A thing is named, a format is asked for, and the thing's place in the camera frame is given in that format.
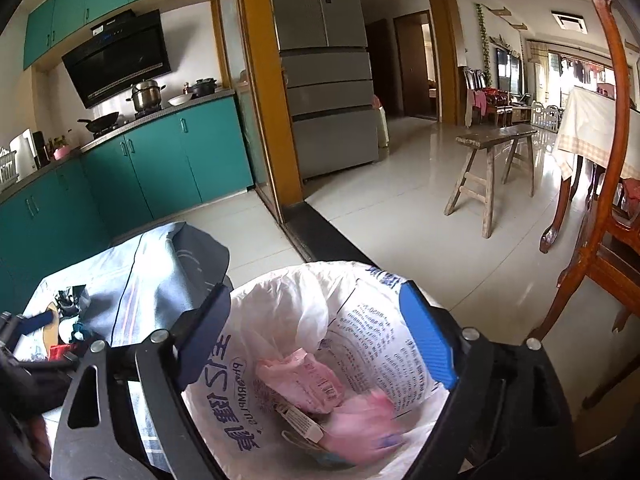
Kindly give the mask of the dark cooking pot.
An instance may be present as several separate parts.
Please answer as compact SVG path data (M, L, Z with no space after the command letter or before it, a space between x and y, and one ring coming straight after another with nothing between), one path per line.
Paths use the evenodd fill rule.
M190 85L190 93L193 99L204 98L214 94L217 89L217 81L215 78L198 79L194 84Z

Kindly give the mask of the wooden stool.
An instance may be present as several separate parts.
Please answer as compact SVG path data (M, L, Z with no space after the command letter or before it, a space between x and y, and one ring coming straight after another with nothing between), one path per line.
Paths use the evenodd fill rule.
M506 184L511 173L513 162L523 168L529 175L529 196L535 194L535 155L534 136L538 129L532 125L517 124L515 126L496 127L462 134L456 137L457 144L466 148L466 156L454 189L444 209L444 215L450 216L462 195L476 200L484 207L482 217L482 237L492 234L494 221L495 189L496 189L496 156L503 145L509 147L506 154L506 166L503 168L501 183ZM485 174L480 176L472 171L476 155L485 153Z

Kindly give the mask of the wooden dining chair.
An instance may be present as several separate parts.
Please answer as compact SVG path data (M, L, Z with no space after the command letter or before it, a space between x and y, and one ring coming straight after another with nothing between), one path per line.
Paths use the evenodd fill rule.
M565 309L570 320L563 324L558 337L559 348L552 352L552 362L561 367L560 383L577 404L577 389L571 383L579 375L603 370L602 360L594 355L602 346L592 339L598 317L596 305L610 295L622 306L613 330L624 329L628 318L639 315L639 216L630 216L616 206L618 184L638 179L639 167L629 165L630 134L637 130L631 120L630 82L626 54L620 31L612 12L612 0L591 0L608 42L615 77L614 138L608 166L602 168L603 183L592 189L570 263L558 279L552 304L529 336L543 340L559 322Z

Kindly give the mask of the black range hood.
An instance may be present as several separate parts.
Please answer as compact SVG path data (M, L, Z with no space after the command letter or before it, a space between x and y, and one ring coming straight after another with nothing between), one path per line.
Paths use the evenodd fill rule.
M103 30L62 56L85 108L94 107L138 82L171 71L160 11L126 11Z

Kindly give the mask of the red wrapper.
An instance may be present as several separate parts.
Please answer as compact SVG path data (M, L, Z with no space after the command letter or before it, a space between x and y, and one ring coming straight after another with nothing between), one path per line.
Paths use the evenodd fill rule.
M73 361L77 358L76 350L77 344L55 344L48 350L49 361Z

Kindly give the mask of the white bowl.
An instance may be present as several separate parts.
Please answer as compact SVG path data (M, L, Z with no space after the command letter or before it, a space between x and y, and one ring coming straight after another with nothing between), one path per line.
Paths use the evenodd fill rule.
M168 100L170 106L180 106L186 102L189 102L192 99L190 93L180 94L180 96L174 96L173 98Z

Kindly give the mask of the blue plaid tablecloth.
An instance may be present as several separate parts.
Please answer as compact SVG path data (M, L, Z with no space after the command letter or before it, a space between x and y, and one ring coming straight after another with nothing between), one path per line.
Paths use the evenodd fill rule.
M49 361L42 333L52 320L47 306L60 289L85 285L87 310L60 318L59 344L73 344L81 322L111 347L144 341L169 330L183 312L201 307L218 284L229 289L228 249L186 223L160 226L45 278L26 311L6 316L1 329L1 474L6 479L50 475L58 422L80 361L92 344L77 344L73 361ZM168 463L138 382L130 382L134 417L149 462Z

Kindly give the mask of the grey refrigerator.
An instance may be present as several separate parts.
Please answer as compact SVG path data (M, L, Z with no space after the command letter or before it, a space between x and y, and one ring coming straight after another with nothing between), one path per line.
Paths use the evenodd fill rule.
M271 0L300 176L378 159L360 0Z

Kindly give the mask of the white lined trash bin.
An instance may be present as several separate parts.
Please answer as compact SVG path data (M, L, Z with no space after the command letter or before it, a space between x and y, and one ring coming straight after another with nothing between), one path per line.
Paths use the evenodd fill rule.
M226 477L407 478L448 392L428 372L400 312L405 282L361 263L313 262L230 292L221 342L185 397ZM353 465L301 437L274 409L288 401L255 375L258 361L282 360L299 348L334 371L345 388L343 402L384 391L404 443L375 462Z

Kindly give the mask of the pink white wrapper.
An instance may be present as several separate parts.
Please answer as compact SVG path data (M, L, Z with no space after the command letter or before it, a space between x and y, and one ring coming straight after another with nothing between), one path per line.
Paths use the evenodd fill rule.
M393 402L380 389L357 394L334 408L319 445L346 463L375 462L404 443Z

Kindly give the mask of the white dish rack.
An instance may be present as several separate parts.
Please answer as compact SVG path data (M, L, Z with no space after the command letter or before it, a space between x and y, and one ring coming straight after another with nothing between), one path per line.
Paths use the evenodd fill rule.
M9 186L14 185L17 179L16 151L2 148L0 152L0 191L3 192Z

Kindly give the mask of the black wok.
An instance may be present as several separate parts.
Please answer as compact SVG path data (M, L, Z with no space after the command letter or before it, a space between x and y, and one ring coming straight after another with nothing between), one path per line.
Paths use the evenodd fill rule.
M78 122L83 124L91 133L100 133L117 124L119 112L113 112L94 119L79 118Z

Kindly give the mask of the white paper cup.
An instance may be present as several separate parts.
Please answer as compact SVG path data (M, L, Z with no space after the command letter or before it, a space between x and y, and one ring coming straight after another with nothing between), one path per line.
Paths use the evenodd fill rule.
M46 347L47 354L51 353L51 349L60 343L58 336L58 326L60 326L60 312L58 306L54 302L50 302L47 306L47 312L52 314L51 322L43 327L42 339Z

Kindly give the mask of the pink bowl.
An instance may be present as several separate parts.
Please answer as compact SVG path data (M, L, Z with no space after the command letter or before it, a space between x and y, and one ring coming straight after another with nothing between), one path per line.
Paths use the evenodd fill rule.
M69 145L60 146L53 153L54 159L55 160L64 159L66 156L68 156L70 154L71 150L72 150L72 148Z

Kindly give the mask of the pink plastic bag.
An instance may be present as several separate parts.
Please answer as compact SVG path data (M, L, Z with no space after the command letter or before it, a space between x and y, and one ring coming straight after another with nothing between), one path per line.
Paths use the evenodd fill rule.
M282 360L260 360L255 375L301 411L329 414L344 400L345 388L334 371L299 348Z

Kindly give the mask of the green snack bag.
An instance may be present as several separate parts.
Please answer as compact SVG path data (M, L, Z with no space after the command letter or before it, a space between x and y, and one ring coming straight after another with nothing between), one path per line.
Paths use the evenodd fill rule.
M54 303L60 318L74 318L88 309L90 295L85 285L73 285L60 289L54 295Z

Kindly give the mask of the white blue medicine box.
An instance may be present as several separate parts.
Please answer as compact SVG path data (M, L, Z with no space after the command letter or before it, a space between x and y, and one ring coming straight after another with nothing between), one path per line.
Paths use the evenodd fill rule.
M318 422L304 414L299 408L288 403L279 403L274 408L276 412L304 439L318 444L323 436L323 430Z

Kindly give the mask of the dining table with cloth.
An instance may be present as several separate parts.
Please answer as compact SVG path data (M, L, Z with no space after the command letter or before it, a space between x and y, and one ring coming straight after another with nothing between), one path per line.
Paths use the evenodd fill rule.
M608 166L614 138L615 101L597 92L575 87L568 96L552 151L561 171L558 206L552 225L541 235L539 250L544 254L560 234L565 211L570 201L572 179L579 180L577 157L593 165Z

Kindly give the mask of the green lower cabinets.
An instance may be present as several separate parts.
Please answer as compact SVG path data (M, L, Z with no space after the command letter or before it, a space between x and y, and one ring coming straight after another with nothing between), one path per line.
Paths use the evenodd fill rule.
M254 183L233 91L122 127L1 195L1 307L113 240Z

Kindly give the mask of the steel stock pot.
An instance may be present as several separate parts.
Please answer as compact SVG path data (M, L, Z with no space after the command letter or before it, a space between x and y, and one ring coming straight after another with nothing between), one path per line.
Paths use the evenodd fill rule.
M131 96L127 99L134 106L137 114L154 112L162 108L162 91L165 86L161 86L155 79L148 79L134 84L131 88Z

